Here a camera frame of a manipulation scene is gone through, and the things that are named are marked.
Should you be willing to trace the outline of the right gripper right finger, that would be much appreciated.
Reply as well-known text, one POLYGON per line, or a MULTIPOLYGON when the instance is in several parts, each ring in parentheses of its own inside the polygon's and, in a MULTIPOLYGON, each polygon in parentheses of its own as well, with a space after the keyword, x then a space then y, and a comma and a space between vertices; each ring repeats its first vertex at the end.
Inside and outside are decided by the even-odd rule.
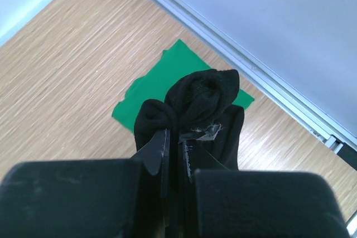
POLYGON ((203 129, 189 129, 180 133, 178 143, 178 178, 179 182, 179 227, 181 237, 197 235, 197 201, 195 171, 198 169, 226 170, 205 148, 221 130, 220 124, 213 124, 203 129))

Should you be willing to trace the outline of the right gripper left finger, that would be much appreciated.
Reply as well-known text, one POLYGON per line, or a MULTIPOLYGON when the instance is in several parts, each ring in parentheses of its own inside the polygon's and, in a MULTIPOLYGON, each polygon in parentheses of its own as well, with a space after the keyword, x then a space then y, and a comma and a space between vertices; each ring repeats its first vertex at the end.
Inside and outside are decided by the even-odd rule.
POLYGON ((169 237, 170 131, 159 130, 134 156, 144 166, 143 213, 149 237, 169 237))

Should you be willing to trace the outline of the black tank top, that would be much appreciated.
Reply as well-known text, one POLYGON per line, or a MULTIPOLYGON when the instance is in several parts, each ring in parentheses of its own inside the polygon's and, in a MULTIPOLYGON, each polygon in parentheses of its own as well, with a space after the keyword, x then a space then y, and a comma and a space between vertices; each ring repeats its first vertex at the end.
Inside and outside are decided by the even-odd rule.
POLYGON ((236 70, 209 69, 183 77, 164 101, 143 102, 134 123, 136 148, 146 145, 158 130, 168 129, 172 143, 182 134, 200 133, 198 143, 226 168, 237 170, 244 123, 243 107, 233 103, 238 92, 236 70))

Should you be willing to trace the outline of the green tank top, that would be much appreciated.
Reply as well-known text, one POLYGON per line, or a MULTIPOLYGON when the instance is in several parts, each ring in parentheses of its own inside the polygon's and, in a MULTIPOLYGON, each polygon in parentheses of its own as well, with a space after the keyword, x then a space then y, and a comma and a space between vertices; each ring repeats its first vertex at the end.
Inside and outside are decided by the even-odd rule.
POLYGON ((145 76, 131 84, 124 99, 115 106, 112 118, 134 132, 134 123, 144 101, 164 101, 169 89, 181 78, 210 69, 182 40, 177 40, 171 48, 162 52, 158 63, 145 76))

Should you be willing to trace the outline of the aluminium frame rail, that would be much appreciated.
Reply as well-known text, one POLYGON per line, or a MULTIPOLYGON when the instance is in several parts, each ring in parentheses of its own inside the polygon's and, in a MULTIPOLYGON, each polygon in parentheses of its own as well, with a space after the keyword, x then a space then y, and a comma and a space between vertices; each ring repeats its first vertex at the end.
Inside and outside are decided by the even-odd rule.
POLYGON ((356 166, 356 0, 153 0, 356 166))

